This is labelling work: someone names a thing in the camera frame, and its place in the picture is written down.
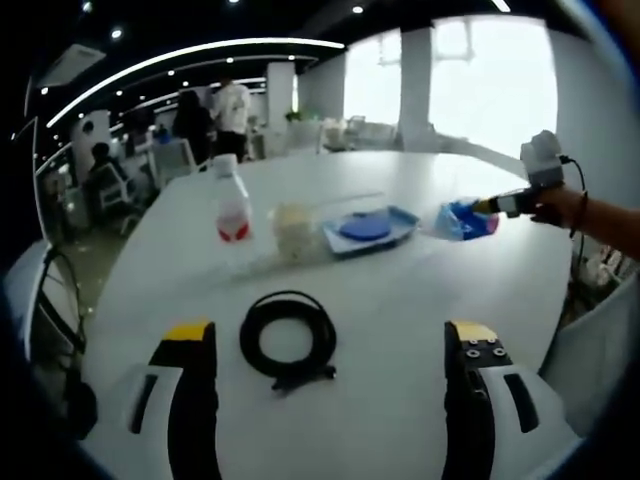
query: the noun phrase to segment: white shirt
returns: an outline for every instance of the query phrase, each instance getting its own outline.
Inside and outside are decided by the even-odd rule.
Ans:
[[[249,89],[244,85],[230,83],[216,93],[211,117],[218,122],[221,131],[245,135],[250,106]]]

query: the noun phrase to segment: desk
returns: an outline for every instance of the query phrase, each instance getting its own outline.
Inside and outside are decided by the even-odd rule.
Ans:
[[[280,201],[321,203],[372,190],[417,214],[452,196],[484,196],[524,180],[456,155],[350,152],[240,166],[256,242],[275,241],[267,213]],[[537,370],[560,316],[569,276],[566,232],[526,218],[492,237],[447,243],[416,234],[395,250],[229,282],[211,208],[211,178],[179,178],[147,212],[111,271],[89,325],[84,372],[98,399],[146,363],[171,326],[216,322],[222,478],[439,478],[446,458],[443,323],[482,322],[514,361]],[[338,334],[337,379],[286,398],[242,357],[238,332],[258,297],[295,288],[326,308]],[[267,353],[304,354],[297,325],[270,328]]]

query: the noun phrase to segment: white pillar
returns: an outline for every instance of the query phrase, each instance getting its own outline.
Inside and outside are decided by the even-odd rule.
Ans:
[[[293,62],[270,63],[267,65],[267,112],[269,128],[277,132],[287,130],[285,115],[293,106]]]
[[[93,128],[85,128],[89,123],[92,124]],[[91,112],[71,127],[71,149],[76,165],[78,184],[82,185],[85,182],[89,175],[89,170],[95,163],[91,149],[97,143],[102,142],[111,147],[109,112],[107,110]]]
[[[432,152],[435,133],[429,125],[431,29],[402,32],[400,133],[407,152]]]
[[[293,107],[293,62],[267,65],[267,121],[269,128],[264,135],[267,158],[287,155],[287,128],[285,117]]]

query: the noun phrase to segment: coiled cable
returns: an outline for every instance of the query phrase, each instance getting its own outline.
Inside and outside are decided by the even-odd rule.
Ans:
[[[298,296],[308,300],[270,300],[279,296]],[[281,319],[297,319],[305,323],[313,337],[307,357],[294,362],[280,362],[267,357],[260,348],[260,335],[264,328]],[[249,308],[240,327],[240,348],[247,362],[260,373],[273,377],[272,390],[292,391],[321,378],[333,379],[336,369],[328,365],[336,349],[336,330],[329,315],[313,297],[294,290],[271,293],[258,299]]]

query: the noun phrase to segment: window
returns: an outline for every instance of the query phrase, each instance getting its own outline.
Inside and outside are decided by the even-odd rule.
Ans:
[[[346,57],[344,116],[397,124],[400,119],[400,30],[354,43]]]
[[[438,21],[432,42],[429,118],[445,135],[518,158],[558,111],[544,22],[519,17]]]

